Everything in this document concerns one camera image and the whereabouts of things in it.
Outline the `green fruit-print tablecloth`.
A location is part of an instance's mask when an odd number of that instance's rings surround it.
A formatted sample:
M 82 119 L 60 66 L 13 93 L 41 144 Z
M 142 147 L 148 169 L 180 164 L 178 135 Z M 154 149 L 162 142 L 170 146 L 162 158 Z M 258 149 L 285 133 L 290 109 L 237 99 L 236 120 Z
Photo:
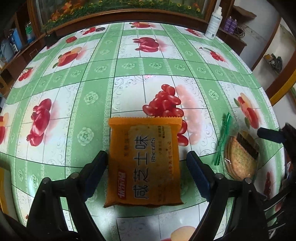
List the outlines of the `green fruit-print tablecloth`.
M 90 92 L 81 83 L 76 94 L 51 99 L 30 97 L 17 103 L 8 100 L 1 111 L 1 163 L 11 173 L 17 219 L 27 224 L 29 211 L 41 180 L 59 180 L 80 171 L 109 144 L 108 120 L 113 116 L 145 117 L 142 107 L 170 86 L 181 100 L 177 112 L 188 128 L 179 148 L 182 205 L 159 208 L 112 206 L 104 208 L 107 177 L 86 205 L 106 240 L 172 240 L 193 230 L 207 208 L 184 161 L 189 151 L 215 172 L 227 174 L 223 162 L 214 166 L 222 117 L 230 113 L 235 125 L 256 136 L 259 127 L 277 130 L 273 107 L 255 76 L 252 86 L 209 79 L 172 76 L 169 81 L 151 79 L 154 92 L 143 93 L 141 84 L 131 87 L 118 77 L 112 85 Z

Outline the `round crackers clear pack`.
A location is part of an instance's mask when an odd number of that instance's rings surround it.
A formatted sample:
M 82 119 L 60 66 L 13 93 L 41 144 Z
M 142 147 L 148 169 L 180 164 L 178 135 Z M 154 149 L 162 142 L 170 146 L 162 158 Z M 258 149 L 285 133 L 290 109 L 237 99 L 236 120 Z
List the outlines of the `round crackers clear pack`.
M 224 114 L 214 166 L 219 166 L 223 162 L 232 179 L 253 180 L 258 168 L 258 158 L 259 144 L 247 131 L 240 130 L 235 125 L 230 113 Z

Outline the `purple bottle pair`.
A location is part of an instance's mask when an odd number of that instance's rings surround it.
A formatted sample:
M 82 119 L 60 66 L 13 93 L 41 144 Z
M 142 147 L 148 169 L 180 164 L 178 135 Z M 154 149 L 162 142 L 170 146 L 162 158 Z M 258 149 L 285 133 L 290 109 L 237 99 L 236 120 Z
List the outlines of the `purple bottle pair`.
M 237 20 L 229 16 L 225 21 L 223 30 L 229 34 L 233 34 L 236 28 L 237 28 Z

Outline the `floral glass screen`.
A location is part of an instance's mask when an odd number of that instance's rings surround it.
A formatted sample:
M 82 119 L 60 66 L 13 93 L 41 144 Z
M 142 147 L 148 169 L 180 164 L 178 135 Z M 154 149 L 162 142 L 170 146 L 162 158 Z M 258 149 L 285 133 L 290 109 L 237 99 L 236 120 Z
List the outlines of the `floral glass screen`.
M 72 20 L 109 11 L 169 12 L 207 20 L 216 3 L 217 1 L 27 1 L 27 8 L 31 24 L 42 32 Z

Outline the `white spray bottle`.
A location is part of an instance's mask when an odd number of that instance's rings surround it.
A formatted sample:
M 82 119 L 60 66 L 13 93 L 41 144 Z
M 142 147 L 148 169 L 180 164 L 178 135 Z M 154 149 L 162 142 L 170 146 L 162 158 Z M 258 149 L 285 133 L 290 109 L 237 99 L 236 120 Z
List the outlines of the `white spray bottle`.
M 222 18 L 222 8 L 219 6 L 211 15 L 210 22 L 205 33 L 205 36 L 208 39 L 213 40 L 215 38 L 222 22 Z

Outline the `orange cheese biscuit pack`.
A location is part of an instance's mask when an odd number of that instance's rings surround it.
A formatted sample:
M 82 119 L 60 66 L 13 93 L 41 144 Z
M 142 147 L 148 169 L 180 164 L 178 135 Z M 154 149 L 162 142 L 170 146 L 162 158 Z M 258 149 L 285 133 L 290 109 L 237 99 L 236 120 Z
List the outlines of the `orange cheese biscuit pack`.
M 104 206 L 181 205 L 177 134 L 182 119 L 110 118 Z

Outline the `dark wooden sideboard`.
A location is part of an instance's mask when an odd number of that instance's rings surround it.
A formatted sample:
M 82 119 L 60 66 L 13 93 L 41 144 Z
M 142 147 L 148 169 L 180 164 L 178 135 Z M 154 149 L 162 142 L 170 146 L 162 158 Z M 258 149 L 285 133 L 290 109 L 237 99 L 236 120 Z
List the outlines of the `dark wooden sideboard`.
M 81 83 L 95 93 L 125 77 L 131 87 L 172 76 L 226 81 L 251 87 L 252 71 L 240 58 L 243 42 L 193 16 L 147 10 L 109 11 L 45 31 L 1 72 L 1 96 L 14 104 L 30 97 L 76 94 Z M 44 37 L 59 40 L 47 47 Z

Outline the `small black table clip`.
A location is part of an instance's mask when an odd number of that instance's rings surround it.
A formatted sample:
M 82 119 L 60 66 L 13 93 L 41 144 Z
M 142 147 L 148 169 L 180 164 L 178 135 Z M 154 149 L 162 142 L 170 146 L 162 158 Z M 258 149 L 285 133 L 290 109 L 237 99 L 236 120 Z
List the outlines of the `small black table clip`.
M 50 34 L 46 34 L 44 37 L 45 40 L 45 44 L 46 46 L 49 48 L 51 46 L 53 46 L 54 44 L 56 44 L 59 40 L 56 32 L 51 32 Z

